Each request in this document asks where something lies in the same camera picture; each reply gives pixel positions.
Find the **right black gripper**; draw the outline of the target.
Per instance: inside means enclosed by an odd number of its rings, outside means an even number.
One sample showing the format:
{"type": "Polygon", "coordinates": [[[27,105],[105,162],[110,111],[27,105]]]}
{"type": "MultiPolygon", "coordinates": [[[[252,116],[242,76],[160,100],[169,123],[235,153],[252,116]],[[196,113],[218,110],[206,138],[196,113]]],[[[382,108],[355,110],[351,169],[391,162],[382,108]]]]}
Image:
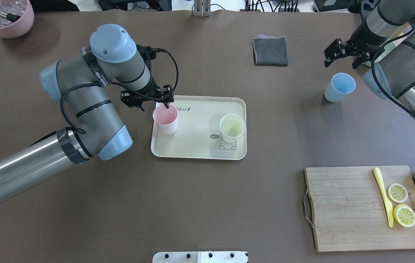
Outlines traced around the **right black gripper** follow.
{"type": "Polygon", "coordinates": [[[348,56],[356,57],[352,68],[357,69],[373,58],[376,50],[386,42],[387,38],[373,33],[363,22],[347,41],[335,39],[325,50],[324,66],[328,68],[335,60],[348,56]]]}

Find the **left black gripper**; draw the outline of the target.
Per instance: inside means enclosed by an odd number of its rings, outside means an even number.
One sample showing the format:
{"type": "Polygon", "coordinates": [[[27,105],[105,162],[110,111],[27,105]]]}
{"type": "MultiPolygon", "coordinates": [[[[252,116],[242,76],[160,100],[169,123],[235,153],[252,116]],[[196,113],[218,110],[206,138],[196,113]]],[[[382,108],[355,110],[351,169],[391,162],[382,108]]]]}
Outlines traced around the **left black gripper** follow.
{"type": "Polygon", "coordinates": [[[156,55],[160,52],[168,54],[173,62],[175,58],[166,49],[136,45],[136,50],[142,57],[144,68],[135,80],[121,80],[121,87],[125,89],[121,92],[121,101],[129,108],[136,107],[143,112],[146,111],[144,102],[149,100],[162,103],[166,109],[169,109],[170,104],[174,102],[175,87],[169,84],[163,87],[157,85],[151,74],[151,61],[156,59],[156,55]]]}

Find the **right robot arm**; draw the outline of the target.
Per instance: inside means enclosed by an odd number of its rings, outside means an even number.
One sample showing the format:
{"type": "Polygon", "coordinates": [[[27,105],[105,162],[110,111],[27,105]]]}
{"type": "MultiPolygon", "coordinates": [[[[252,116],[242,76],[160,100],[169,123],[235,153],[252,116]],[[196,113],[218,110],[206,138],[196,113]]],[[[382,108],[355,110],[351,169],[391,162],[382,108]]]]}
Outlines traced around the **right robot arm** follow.
{"type": "Polygon", "coordinates": [[[415,120],[415,0],[352,0],[362,23],[347,41],[335,39],[324,51],[325,66],[349,56],[354,69],[370,62],[367,87],[415,120]]]}

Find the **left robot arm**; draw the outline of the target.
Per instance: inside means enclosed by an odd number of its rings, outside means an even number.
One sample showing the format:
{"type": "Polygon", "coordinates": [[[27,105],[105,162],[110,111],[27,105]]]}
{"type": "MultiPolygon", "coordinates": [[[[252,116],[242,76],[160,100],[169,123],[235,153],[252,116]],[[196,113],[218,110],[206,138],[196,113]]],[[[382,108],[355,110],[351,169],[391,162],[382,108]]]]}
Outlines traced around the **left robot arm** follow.
{"type": "Polygon", "coordinates": [[[144,111],[145,101],[169,107],[176,85],[157,85],[151,62],[162,48],[135,43],[117,24],[98,27],[89,45],[41,71],[45,92],[60,105],[68,126],[0,161],[0,204],[53,176],[98,156],[109,160],[131,148],[133,140],[105,88],[123,88],[121,101],[144,111]]]}

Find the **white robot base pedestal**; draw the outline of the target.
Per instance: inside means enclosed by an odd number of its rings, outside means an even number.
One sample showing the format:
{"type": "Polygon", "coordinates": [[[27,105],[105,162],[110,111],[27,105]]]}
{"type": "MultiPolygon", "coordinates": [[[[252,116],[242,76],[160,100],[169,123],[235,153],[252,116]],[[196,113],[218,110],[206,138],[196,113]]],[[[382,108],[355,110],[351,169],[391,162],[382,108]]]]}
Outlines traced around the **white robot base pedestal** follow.
{"type": "Polygon", "coordinates": [[[157,252],[153,263],[248,263],[244,251],[173,251],[157,252]]]}

